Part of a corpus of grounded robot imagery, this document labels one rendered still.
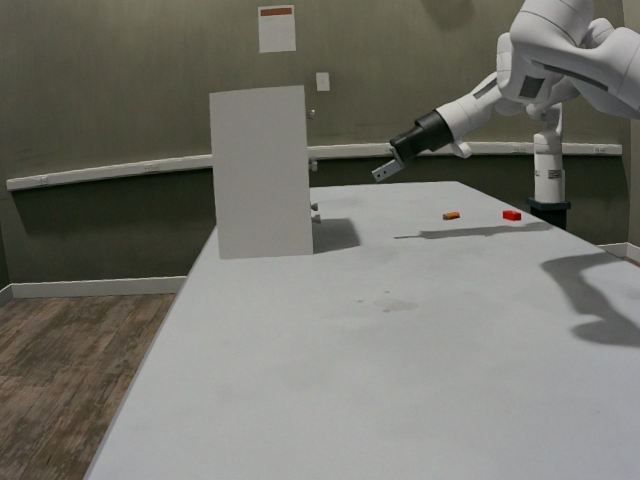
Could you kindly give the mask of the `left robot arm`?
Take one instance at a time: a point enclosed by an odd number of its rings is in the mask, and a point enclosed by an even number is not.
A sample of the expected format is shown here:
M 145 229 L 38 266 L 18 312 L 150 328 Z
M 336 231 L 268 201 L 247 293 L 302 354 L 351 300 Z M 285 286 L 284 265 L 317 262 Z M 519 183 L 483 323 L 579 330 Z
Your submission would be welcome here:
M 579 49 L 593 17 L 593 0 L 526 0 L 498 39 L 499 92 L 543 103 L 558 73 L 597 110 L 640 120 L 640 35 L 620 27 L 599 47 Z

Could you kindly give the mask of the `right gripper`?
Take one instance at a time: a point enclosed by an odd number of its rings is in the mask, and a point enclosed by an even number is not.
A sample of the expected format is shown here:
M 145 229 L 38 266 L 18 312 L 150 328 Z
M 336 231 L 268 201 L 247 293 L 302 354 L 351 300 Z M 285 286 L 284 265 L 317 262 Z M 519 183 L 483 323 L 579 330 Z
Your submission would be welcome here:
M 406 162 L 427 149 L 435 152 L 448 144 L 455 155 L 465 159 L 471 156 L 472 150 L 462 136 L 471 130 L 470 119 L 458 102 L 433 109 L 416 119 L 415 127 L 389 140 L 390 151 L 395 159 L 371 173 L 376 182 L 379 182 L 406 168 L 403 161 Z

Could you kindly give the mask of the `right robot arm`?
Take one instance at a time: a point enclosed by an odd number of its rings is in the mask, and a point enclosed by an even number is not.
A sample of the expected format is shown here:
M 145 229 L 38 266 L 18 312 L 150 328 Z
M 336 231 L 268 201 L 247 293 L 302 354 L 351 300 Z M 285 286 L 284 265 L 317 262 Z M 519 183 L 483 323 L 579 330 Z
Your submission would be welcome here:
M 593 20 L 581 44 L 587 49 L 595 49 L 614 30 L 605 18 Z M 499 92 L 496 73 L 489 75 L 470 94 L 456 102 L 468 115 L 472 130 L 490 119 L 493 106 L 498 113 L 505 116 L 518 114 L 526 108 L 532 120 L 548 122 L 544 131 L 534 135 L 535 200 L 546 203 L 565 201 L 565 171 L 562 170 L 562 102 L 577 97 L 580 92 L 565 75 L 555 73 L 550 97 L 544 103 L 515 102 L 503 97 Z

